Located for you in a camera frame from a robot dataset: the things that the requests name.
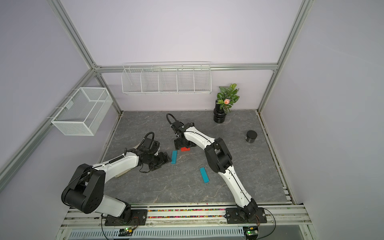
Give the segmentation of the red rectangular block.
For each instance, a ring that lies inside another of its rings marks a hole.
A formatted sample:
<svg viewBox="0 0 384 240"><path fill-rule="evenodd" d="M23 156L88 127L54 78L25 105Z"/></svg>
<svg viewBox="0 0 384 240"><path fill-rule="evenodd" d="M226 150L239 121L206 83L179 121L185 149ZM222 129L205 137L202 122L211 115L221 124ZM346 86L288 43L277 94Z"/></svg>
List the red rectangular block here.
<svg viewBox="0 0 384 240"><path fill-rule="evenodd" d="M185 147L181 148L181 152L187 152L187 151L190 151L190 150L191 150L190 148L185 148Z"/></svg>

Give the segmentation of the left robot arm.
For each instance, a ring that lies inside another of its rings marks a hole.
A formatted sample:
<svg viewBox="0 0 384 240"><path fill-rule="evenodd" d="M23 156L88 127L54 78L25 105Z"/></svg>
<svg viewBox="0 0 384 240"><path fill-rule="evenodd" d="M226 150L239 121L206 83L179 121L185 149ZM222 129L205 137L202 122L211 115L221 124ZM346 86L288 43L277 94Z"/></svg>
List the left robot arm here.
<svg viewBox="0 0 384 240"><path fill-rule="evenodd" d="M132 218L131 205L105 195L105 183L137 166L147 165L149 173L171 162L169 155L159 148L155 134L149 132L135 148L125 149L113 159L95 165L79 165L61 194L62 203L84 214L96 212L128 222Z"/></svg>

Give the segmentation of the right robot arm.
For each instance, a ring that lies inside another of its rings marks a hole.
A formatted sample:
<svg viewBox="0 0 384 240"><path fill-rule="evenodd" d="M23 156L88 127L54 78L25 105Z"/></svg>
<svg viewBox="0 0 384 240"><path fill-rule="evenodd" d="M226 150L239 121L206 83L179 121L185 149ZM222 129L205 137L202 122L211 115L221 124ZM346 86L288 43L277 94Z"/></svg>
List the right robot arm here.
<svg viewBox="0 0 384 240"><path fill-rule="evenodd" d="M212 171L219 174L229 187L237 205L239 218L243 221L257 220L259 206L246 191L232 162L232 155L221 138L211 138L200 132L194 123L182 123L167 113L166 119L176 135L175 148L200 147L204 150Z"/></svg>

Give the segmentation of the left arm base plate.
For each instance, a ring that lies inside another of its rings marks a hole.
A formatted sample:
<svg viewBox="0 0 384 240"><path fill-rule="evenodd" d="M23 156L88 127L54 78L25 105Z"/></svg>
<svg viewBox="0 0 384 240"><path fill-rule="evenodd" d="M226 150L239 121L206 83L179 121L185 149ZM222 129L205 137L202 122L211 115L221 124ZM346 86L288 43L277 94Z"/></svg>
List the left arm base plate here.
<svg viewBox="0 0 384 240"><path fill-rule="evenodd" d="M147 210L128 210L120 217L108 215L105 220L105 226L144 226L146 224L147 216Z"/></svg>

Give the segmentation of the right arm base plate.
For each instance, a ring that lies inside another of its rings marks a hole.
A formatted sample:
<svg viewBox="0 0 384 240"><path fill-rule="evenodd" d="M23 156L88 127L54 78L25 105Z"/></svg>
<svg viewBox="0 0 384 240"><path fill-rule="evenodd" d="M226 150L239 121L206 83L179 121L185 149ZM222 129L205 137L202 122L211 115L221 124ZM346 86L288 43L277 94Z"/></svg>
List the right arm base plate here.
<svg viewBox="0 0 384 240"><path fill-rule="evenodd" d="M253 213L246 213L239 208L226 208L224 218L228 224L265 224L267 218L264 208L258 208Z"/></svg>

